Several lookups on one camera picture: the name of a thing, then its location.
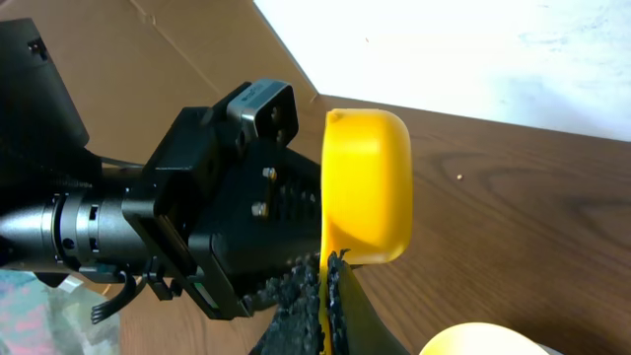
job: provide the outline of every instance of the cardboard box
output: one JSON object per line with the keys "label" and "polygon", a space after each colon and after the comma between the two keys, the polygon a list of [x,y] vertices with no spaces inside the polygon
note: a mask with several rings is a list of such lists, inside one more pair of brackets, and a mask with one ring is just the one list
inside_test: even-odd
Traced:
{"label": "cardboard box", "polygon": [[316,91],[250,1],[0,0],[0,21],[32,18],[99,155],[146,162],[182,107],[238,84]]}

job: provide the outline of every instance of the black cable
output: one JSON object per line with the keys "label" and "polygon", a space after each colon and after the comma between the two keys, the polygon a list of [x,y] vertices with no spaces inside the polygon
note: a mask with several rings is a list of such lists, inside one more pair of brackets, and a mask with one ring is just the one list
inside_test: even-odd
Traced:
{"label": "black cable", "polygon": [[121,168],[141,169],[143,167],[142,164],[130,163],[107,157],[101,157],[101,162]]}
{"label": "black cable", "polygon": [[118,271],[118,276],[124,280],[122,290],[111,300],[92,307],[92,314],[90,315],[92,324],[97,324],[106,320],[111,317],[111,315],[122,310],[123,307],[127,306],[134,298],[136,298],[145,286],[144,278],[140,284],[136,285],[136,280],[134,280],[134,277],[127,270]]}

